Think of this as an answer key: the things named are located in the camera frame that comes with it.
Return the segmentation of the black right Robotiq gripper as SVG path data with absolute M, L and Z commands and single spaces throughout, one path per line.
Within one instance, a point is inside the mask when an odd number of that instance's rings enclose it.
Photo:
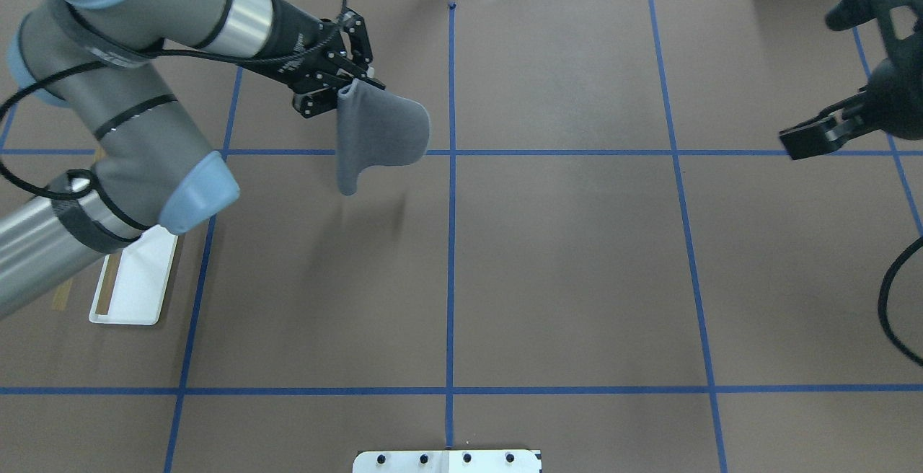
M 914 27 L 909 36 L 896 34 L 891 11 L 910 9 Z M 922 0 L 841 0 L 824 17 L 832 32 L 876 20 L 888 57 L 868 79 L 862 121 L 867 132 L 882 131 L 900 140 L 922 138 L 921 108 Z

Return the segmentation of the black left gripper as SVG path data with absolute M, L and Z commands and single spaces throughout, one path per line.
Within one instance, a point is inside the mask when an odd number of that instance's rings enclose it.
M 373 78 L 371 40 L 365 17 L 356 10 L 347 9 L 339 28 L 332 20 L 317 19 L 286 0 L 271 0 L 271 4 L 273 23 L 267 38 L 267 57 L 284 60 L 267 64 L 267 78 L 293 92 L 291 107 L 297 114 L 313 118 L 336 110 L 337 93 L 355 81 L 387 88 Z M 327 53 L 336 49 L 339 35 L 346 43 L 337 49 L 333 66 Z M 336 67 L 337 74 L 327 73 Z

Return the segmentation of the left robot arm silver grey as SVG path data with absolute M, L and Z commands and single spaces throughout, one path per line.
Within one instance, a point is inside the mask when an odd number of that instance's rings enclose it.
M 73 110 L 103 150 L 46 186 L 6 165 L 30 199 L 2 219 L 2 315 L 21 309 L 153 226 L 194 229 L 239 197 L 220 152 L 153 66 L 159 57 L 233 63 L 286 85 L 304 118 L 355 81 L 376 87 L 362 17 L 317 19 L 286 0 L 43 0 L 7 65 L 19 89 Z

